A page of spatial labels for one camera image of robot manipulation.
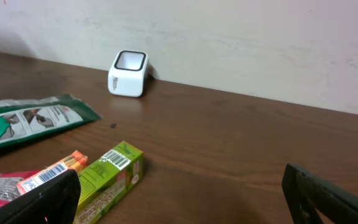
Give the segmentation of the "orange tissue pack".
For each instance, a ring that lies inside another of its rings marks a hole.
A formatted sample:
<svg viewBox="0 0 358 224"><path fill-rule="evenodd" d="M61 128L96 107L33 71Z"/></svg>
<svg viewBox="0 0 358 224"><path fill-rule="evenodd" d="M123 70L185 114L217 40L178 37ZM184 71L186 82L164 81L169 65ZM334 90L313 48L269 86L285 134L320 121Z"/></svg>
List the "orange tissue pack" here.
<svg viewBox="0 0 358 224"><path fill-rule="evenodd" d="M79 173L86 167L87 162L88 156L82 154L80 151L74 151L69 156L18 182L17 189L21 195L24 195L67 170L72 169Z"/></svg>

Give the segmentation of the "green white glove package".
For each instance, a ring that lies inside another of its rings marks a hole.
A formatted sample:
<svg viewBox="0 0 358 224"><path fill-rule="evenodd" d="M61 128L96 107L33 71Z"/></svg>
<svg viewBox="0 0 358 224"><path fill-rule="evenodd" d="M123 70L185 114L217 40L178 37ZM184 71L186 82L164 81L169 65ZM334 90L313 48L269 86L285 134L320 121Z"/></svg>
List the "green white glove package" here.
<svg viewBox="0 0 358 224"><path fill-rule="evenodd" d="M41 100L0 100L0 149L99 119L88 104L69 94Z"/></svg>

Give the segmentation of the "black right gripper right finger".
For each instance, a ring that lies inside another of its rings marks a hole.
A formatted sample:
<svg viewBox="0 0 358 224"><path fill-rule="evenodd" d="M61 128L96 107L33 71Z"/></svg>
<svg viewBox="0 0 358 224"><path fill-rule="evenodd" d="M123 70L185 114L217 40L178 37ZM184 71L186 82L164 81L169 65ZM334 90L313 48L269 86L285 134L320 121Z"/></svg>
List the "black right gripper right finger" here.
<svg viewBox="0 0 358 224"><path fill-rule="evenodd" d="M282 189L294 223L322 223L322 213L333 223L358 223L358 197L314 175L287 164Z"/></svg>

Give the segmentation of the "green tea carton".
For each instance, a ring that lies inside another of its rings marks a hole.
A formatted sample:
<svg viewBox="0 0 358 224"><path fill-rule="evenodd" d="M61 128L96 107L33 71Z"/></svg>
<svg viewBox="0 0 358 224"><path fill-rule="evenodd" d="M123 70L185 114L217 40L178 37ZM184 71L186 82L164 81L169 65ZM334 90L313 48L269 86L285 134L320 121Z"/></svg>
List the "green tea carton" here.
<svg viewBox="0 0 358 224"><path fill-rule="evenodd" d="M79 174L74 224L97 223L143 178L144 152L122 141Z"/></svg>

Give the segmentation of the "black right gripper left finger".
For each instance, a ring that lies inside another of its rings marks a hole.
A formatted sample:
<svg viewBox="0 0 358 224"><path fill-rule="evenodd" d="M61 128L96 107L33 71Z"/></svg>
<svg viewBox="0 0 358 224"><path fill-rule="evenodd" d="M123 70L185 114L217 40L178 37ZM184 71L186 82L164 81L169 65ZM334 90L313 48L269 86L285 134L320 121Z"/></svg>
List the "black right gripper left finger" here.
<svg viewBox="0 0 358 224"><path fill-rule="evenodd" d="M80 192L78 174L69 169L0 207L0 224L72 224Z"/></svg>

